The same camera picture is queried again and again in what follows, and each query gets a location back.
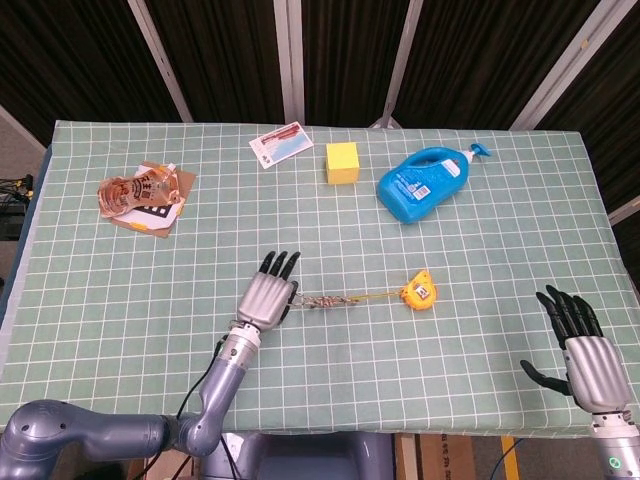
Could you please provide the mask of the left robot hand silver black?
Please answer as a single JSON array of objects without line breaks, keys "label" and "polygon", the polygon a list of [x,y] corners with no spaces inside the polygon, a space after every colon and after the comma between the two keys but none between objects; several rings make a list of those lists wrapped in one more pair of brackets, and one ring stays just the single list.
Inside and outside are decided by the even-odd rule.
[{"label": "left robot hand silver black", "polygon": [[240,299],[236,321],[259,331],[274,329],[286,318],[299,284],[290,279],[301,253],[270,251]]}]

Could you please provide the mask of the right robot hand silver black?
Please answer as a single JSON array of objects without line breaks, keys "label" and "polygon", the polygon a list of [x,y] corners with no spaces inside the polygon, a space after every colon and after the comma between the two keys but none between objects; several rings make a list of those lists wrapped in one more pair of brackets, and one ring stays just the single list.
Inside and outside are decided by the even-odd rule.
[{"label": "right robot hand silver black", "polygon": [[551,285],[536,298],[549,317],[565,362],[566,378],[544,375],[531,362],[522,360],[525,374],[543,388],[572,397],[590,414],[624,411],[633,398],[628,376],[591,305]]}]

